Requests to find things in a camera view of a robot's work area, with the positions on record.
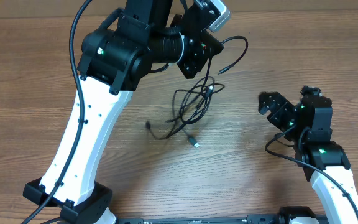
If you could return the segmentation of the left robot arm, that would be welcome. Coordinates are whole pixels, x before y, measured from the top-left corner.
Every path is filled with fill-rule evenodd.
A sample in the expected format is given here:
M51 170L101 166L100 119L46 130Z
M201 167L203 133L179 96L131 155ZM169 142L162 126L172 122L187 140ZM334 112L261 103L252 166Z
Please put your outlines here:
M171 1L128 0L114 10L71 60L76 96L58 151L23 195L39 210L59 207L66 223L114 223L112 191L95 180L100 158L119 115L152 65L175 64L187 79L223 50L213 37L230 18L222 1L195 1L169 19Z

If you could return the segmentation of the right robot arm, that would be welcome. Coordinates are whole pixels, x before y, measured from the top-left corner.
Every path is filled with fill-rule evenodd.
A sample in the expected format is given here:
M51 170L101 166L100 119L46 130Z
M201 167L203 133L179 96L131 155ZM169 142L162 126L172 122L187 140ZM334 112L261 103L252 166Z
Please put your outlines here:
M265 151L303 169L325 214L318 216L308 207L283 207L276 223L358 223L351 163L343 147L331 139L332 101L319 88L304 86L300 93L295 105L279 92L259 94L259 113L279 129Z

